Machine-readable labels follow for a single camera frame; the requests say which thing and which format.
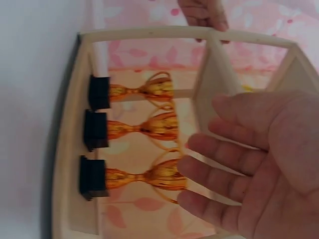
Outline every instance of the wooden panel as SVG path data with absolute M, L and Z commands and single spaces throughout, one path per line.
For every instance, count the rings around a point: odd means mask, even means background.
M 312 93 L 318 92 L 308 73 L 297 58 L 293 60 L 282 80 L 278 83 L 274 90 L 303 90 Z
M 267 87 L 267 91 L 282 90 L 319 92 L 319 76 L 297 45 L 288 51 L 273 80 Z
M 72 231 L 97 238 L 96 201 L 87 202 L 78 192 L 79 156 L 87 154 L 82 133 L 84 111 L 89 107 L 90 74 L 89 51 L 81 45 L 67 93 L 56 152 L 52 209 L 54 239 L 70 238 Z
M 217 117 L 217 114 L 211 105 L 212 97 L 221 93 L 232 95 L 243 91 L 243 89 L 239 86 L 239 83 L 236 85 L 237 81 L 232 73 L 232 69 L 227 67 L 227 65 L 223 68 L 219 66 L 219 64 L 223 63 L 222 59 L 224 58 L 218 55 L 216 48 L 209 50 L 205 54 L 201 72 L 198 74 L 199 78 L 197 79 L 198 83 L 196 86 L 196 92 L 193 97 L 194 111 L 199 131 L 219 139 L 223 138 L 211 133 L 207 127 L 210 120 Z M 222 166 L 214 160 L 207 158 L 205 162 L 212 167 L 235 173 L 233 170 Z M 213 193 L 212 198 L 223 203 L 237 205 L 237 203 L 215 193 Z

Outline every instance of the white wall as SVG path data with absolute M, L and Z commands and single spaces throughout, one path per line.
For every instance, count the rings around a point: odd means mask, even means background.
M 82 0 L 0 1 L 0 237 L 50 236 L 54 148 Z

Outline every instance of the light wood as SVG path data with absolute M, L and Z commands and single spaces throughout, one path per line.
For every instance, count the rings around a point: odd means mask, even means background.
M 114 41 L 123 39 L 143 39 L 143 38 L 208 38 L 208 33 L 215 34 L 219 40 L 241 41 L 255 44 L 278 46 L 290 48 L 294 42 L 274 36 L 244 32 L 238 30 L 228 30 L 219 32 L 210 27 L 200 26 L 160 26 L 146 28 L 129 29 L 99 29 L 89 32 L 82 32 L 81 37 L 88 42 Z
M 287 51 L 285 57 L 283 58 L 281 64 L 278 66 L 278 69 L 271 77 L 270 82 L 268 83 L 268 86 L 265 89 L 266 92 L 271 92 L 277 87 L 277 85 L 282 81 L 284 75 L 286 74 L 287 70 L 289 69 L 295 58 L 295 51 L 292 48 L 290 48 Z
M 319 92 L 319 76 L 298 45 L 289 49 L 266 90 Z
M 89 107 L 89 53 L 90 48 L 81 44 L 63 110 L 54 168 L 53 239 L 99 238 L 96 201 L 87 202 L 78 192 L 79 156 L 87 153 L 82 130 L 84 110 Z
M 54 168 L 52 211 L 53 239 L 100 239 L 97 201 L 85 201 L 78 193 L 79 156 L 88 154 L 82 142 L 84 110 L 90 74 L 98 76 L 98 64 L 93 43 L 99 41 L 142 38 L 199 38 L 206 40 L 205 54 L 197 73 L 194 89 L 175 90 L 175 98 L 190 98 L 200 132 L 212 134 L 208 122 L 217 114 L 211 106 L 214 95 L 235 95 L 244 92 L 239 84 L 230 59 L 220 40 L 244 41 L 288 48 L 288 52 L 265 91 L 303 89 L 317 93 L 319 76 L 303 51 L 292 41 L 256 33 L 230 30 L 217 32 L 206 27 L 165 26 L 150 28 L 96 30 L 82 33 L 82 43 L 74 65 L 59 132 Z M 129 96 L 124 101 L 143 98 Z M 211 166 L 234 172 L 214 160 L 205 161 Z M 235 204 L 231 200 L 212 194 L 214 200 Z M 211 239 L 223 239 L 230 234 L 218 229 Z

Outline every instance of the black clip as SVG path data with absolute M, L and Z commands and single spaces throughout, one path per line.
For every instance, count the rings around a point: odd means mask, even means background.
M 92 198 L 108 197 L 106 188 L 104 160 L 88 160 L 85 156 L 80 158 L 79 191 L 87 200 Z
M 109 147 L 107 114 L 85 111 L 84 143 L 90 152 L 94 148 Z
M 110 77 L 91 75 L 89 86 L 89 104 L 93 111 L 110 108 Z

